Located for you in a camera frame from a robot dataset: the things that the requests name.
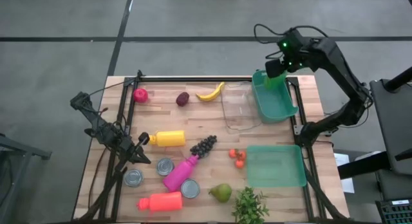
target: coral bottle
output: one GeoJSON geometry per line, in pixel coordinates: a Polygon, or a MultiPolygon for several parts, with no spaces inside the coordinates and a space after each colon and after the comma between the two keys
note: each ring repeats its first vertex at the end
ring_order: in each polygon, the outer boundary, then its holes
{"type": "Polygon", "coordinates": [[[183,206],[182,194],[181,192],[152,194],[149,198],[140,199],[136,206],[139,210],[149,209],[150,212],[178,210],[183,206]]]}
{"type": "Polygon", "coordinates": [[[169,189],[169,192],[177,191],[180,188],[182,183],[189,178],[197,163],[198,156],[191,156],[163,179],[163,184],[169,189]]]}
{"type": "Polygon", "coordinates": [[[149,143],[159,147],[175,147],[186,144],[185,131],[159,131],[150,135],[149,143]]]}

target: green pear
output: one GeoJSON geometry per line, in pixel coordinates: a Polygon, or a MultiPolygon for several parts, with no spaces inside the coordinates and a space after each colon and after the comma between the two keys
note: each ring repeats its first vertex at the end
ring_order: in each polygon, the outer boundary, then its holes
{"type": "Polygon", "coordinates": [[[209,194],[212,194],[219,202],[225,203],[229,201],[230,195],[232,195],[232,188],[230,185],[223,183],[213,187],[209,194]]]}

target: gray floor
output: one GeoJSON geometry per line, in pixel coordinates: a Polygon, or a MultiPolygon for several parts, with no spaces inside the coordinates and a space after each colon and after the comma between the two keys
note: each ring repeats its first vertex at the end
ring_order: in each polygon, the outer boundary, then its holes
{"type": "MultiPolygon", "coordinates": [[[[125,3],[0,0],[0,37],[115,37],[125,3]]],[[[407,0],[134,0],[126,36],[251,36],[255,23],[279,32],[312,24],[334,36],[405,36],[412,33],[411,14],[407,0]]],[[[390,78],[412,65],[412,42],[338,45],[364,82],[390,78]]],[[[90,139],[83,133],[88,123],[69,100],[80,90],[104,85],[113,47],[113,42],[0,42],[0,133],[53,151],[49,162],[31,163],[16,223],[70,219],[90,139]]],[[[254,42],[124,43],[115,75],[137,70],[148,75],[251,74],[264,67],[264,56],[273,51],[275,46],[254,42]]],[[[347,101],[327,73],[319,70],[316,79],[326,112],[347,101]]],[[[93,97],[95,104],[99,100],[99,94],[93,97]]],[[[332,140],[336,149],[384,149],[373,108],[363,126],[340,129],[332,140]]],[[[372,204],[371,199],[348,198],[355,219],[365,220],[369,213],[368,220],[376,220],[372,204]]]]}

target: orange bottle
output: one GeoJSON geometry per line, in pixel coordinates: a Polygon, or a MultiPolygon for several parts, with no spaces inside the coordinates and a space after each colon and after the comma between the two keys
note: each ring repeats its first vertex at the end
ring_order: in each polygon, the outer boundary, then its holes
{"type": "Polygon", "coordinates": [[[149,209],[150,212],[178,210],[183,206],[182,194],[181,192],[152,194],[149,198],[140,199],[136,206],[139,210],[149,209]]]}

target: grape bunch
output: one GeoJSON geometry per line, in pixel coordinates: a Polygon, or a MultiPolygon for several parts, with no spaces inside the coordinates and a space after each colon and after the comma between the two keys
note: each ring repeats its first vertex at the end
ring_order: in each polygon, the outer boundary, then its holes
{"type": "Polygon", "coordinates": [[[218,141],[216,136],[209,136],[202,140],[198,145],[191,148],[192,155],[198,155],[199,158],[203,158],[208,155],[209,151],[212,150],[213,144],[218,141]]]}

